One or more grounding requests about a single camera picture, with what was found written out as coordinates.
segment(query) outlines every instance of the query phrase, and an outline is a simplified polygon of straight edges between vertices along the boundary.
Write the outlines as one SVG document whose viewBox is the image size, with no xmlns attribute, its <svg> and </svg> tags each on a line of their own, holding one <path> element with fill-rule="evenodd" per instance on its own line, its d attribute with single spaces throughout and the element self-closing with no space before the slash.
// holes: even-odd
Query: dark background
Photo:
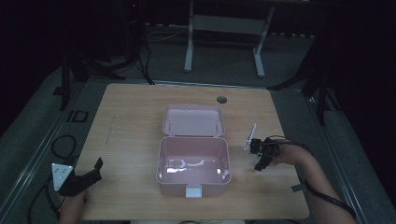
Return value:
<svg viewBox="0 0 396 224">
<path fill-rule="evenodd" d="M 118 49 L 123 46 L 114 44 L 120 41 L 109 39 L 111 35 L 108 34 L 125 30 L 122 27 L 126 26 L 123 23 L 125 11 L 117 10 L 125 2 L 117 7 L 104 7 L 108 2 L 111 1 L 103 0 L 104 5 L 93 5 L 89 0 L 1 1 L 0 134 L 18 116 L 46 76 L 60 66 L 70 43 L 74 49 L 93 58 L 106 59 L 111 54 L 122 54 Z M 187 2 L 148 0 L 142 6 L 144 21 L 151 25 L 185 25 Z M 221 1 L 215 5 L 212 2 L 202 1 L 197 10 L 207 14 L 216 11 L 226 16 L 230 10 L 236 16 L 262 16 L 254 13 L 255 6 L 247 6 L 244 10 L 233 5 L 223 7 Z M 343 1 L 342 5 L 329 7 L 331 2 L 277 3 L 270 31 L 286 36 L 316 36 L 304 59 L 303 69 L 323 64 L 334 67 L 329 85 L 335 90 L 395 204 L 396 3 L 390 0 Z M 104 15 L 105 8 L 113 8 L 114 15 Z M 119 32 L 108 27 L 118 27 Z"/>
</svg>

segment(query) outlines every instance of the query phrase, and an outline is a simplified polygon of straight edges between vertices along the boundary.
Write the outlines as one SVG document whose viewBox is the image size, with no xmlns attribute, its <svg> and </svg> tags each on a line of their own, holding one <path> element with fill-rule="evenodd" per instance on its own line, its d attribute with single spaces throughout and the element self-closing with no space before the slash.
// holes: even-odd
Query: person's arm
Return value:
<svg viewBox="0 0 396 224">
<path fill-rule="evenodd" d="M 84 214 L 84 203 L 89 198 L 88 190 L 85 189 L 74 197 L 61 198 L 59 224 L 77 224 Z"/>
<path fill-rule="evenodd" d="M 281 145 L 280 155 L 273 159 L 273 164 L 286 163 L 297 165 L 305 171 L 305 178 L 312 189 L 333 197 L 339 201 L 340 197 L 332 188 L 318 161 L 302 147 Z M 355 223 L 352 215 L 345 209 L 324 201 L 309 191 L 314 220 L 316 223 Z"/>
</svg>

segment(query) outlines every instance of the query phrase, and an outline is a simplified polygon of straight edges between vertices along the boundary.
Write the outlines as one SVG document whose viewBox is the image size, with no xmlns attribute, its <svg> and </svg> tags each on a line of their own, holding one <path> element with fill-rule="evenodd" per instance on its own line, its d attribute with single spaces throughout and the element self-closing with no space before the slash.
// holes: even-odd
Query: white plastic piece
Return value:
<svg viewBox="0 0 396 224">
<path fill-rule="evenodd" d="M 202 198 L 202 186 L 201 185 L 187 185 L 186 186 L 186 198 Z"/>
<path fill-rule="evenodd" d="M 73 171 L 73 166 L 52 164 L 53 188 L 58 191 Z"/>
<path fill-rule="evenodd" d="M 253 128 L 251 129 L 250 135 L 247 138 L 247 145 L 244 147 L 244 150 L 250 149 L 250 142 L 251 142 L 251 139 L 253 138 L 254 132 L 256 131 L 256 126 L 257 126 L 257 124 L 254 123 Z"/>
</svg>

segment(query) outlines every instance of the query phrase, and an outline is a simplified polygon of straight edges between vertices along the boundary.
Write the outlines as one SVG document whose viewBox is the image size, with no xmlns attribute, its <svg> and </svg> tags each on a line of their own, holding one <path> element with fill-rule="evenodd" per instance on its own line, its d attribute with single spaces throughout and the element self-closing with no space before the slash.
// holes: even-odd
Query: gray carpet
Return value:
<svg viewBox="0 0 396 224">
<path fill-rule="evenodd" d="M 151 52 L 148 71 L 154 82 L 172 81 L 265 88 L 292 77 L 312 41 L 273 35 L 267 38 L 262 53 L 266 77 L 258 78 L 249 47 L 242 44 L 222 43 L 218 43 L 218 46 L 203 40 L 198 40 L 195 44 L 192 71 L 184 73 L 187 44 L 184 40 L 185 36 L 179 35 L 175 39 L 148 43 Z M 141 54 L 145 62 L 149 52 L 142 49 Z M 137 67 L 133 65 L 117 73 L 128 77 L 123 82 L 146 85 Z M 50 152 L 50 144 L 56 137 L 64 134 L 75 136 L 76 153 L 81 151 L 106 85 L 114 82 L 94 72 L 88 83 L 73 82 L 72 102 L 64 112 L 60 112 L 60 97 L 51 95 L 54 88 L 60 85 L 60 80 L 60 70 L 50 75 L 0 140 L 1 214 L 7 215 L 3 217 L 3 221 L 8 223 L 26 222 L 27 208 L 35 193 L 45 183 L 50 173 L 50 164 L 60 161 Z M 334 188 L 345 197 L 346 201 L 356 206 L 360 223 L 394 222 L 395 210 L 376 179 L 346 117 L 342 112 L 333 109 L 326 112 L 327 125 L 325 127 L 319 125 L 314 115 L 316 104 L 295 91 L 303 84 L 303 82 L 297 83 L 288 90 L 272 92 L 285 135 L 306 143 L 314 150 Z M 66 122 L 71 110 L 89 112 L 88 120 L 84 123 Z M 70 150 L 71 146 L 72 142 L 66 138 L 55 144 L 56 150 L 64 153 Z M 42 152 L 42 160 L 36 161 L 37 171 L 32 176 L 28 176 L 29 178 L 20 175 L 26 172 L 24 169 L 28 167 L 31 158 L 40 158 L 36 155 L 39 150 Z M 19 180 L 26 179 L 28 187 L 22 188 Z M 17 193 L 13 191 L 15 186 L 20 186 L 17 189 L 21 191 L 21 197 L 15 198 L 15 195 L 10 195 Z M 8 213 L 5 213 L 7 210 L 3 206 L 5 204 L 13 205 L 8 208 Z M 287 223 L 285 220 L 258 222 Z M 312 223 L 312 218 L 299 222 Z M 43 193 L 34 206 L 33 223 L 56 223 L 56 218 L 49 210 L 49 204 Z"/>
</svg>

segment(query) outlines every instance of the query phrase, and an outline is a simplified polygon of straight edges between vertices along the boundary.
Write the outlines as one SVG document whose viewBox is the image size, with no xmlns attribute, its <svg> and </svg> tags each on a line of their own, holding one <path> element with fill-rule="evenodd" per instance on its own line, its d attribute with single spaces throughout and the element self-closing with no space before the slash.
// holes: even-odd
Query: person's hand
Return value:
<svg viewBox="0 0 396 224">
<path fill-rule="evenodd" d="M 84 214 L 84 203 L 88 200 L 90 194 L 87 189 L 74 197 L 61 197 L 64 199 L 60 207 L 61 216 L 60 224 L 76 224 L 81 220 Z"/>
<path fill-rule="evenodd" d="M 285 143 L 287 140 L 278 140 L 280 143 Z M 273 165 L 286 163 L 289 165 L 303 165 L 314 157 L 302 147 L 288 144 L 279 145 L 280 154 L 272 160 Z"/>
</svg>

